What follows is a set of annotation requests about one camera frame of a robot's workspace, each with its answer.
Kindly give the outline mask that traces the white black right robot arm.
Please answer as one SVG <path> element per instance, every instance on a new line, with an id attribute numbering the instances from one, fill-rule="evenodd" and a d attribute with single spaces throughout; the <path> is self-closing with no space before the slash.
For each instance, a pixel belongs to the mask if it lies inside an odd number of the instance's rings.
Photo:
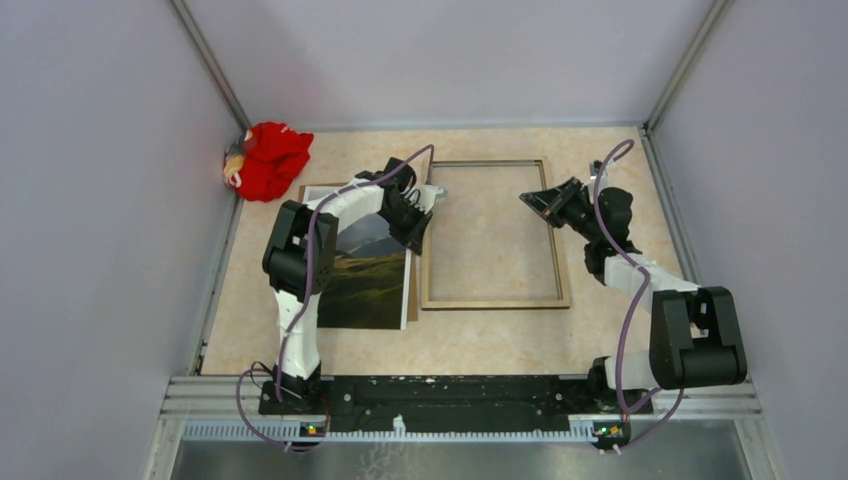
<path id="1" fill-rule="evenodd" d="M 520 200 L 554 228 L 585 239 L 585 265 L 602 285 L 631 299 L 623 333 L 637 309 L 650 315 L 645 350 L 627 354 L 625 336 L 615 354 L 594 360 L 586 397 L 612 412 L 627 391 L 679 390 L 742 383 L 747 358 L 735 301 L 724 287 L 704 287 L 673 275 L 644 256 L 630 239 L 632 195 L 617 187 L 591 187 L 576 178 Z"/>

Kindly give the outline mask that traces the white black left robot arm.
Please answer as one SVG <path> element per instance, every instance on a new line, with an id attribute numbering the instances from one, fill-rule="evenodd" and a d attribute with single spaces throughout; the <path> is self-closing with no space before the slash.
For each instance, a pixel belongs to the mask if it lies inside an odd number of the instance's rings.
<path id="1" fill-rule="evenodd" d="M 390 158 L 383 170 L 362 171 L 318 199 L 281 205 L 262 259 L 280 331 L 271 399 L 302 414 L 319 404 L 318 309 L 332 277 L 339 233 L 378 215 L 391 238 L 419 255 L 433 208 L 446 195 L 430 181 L 419 183 L 408 161 Z"/>

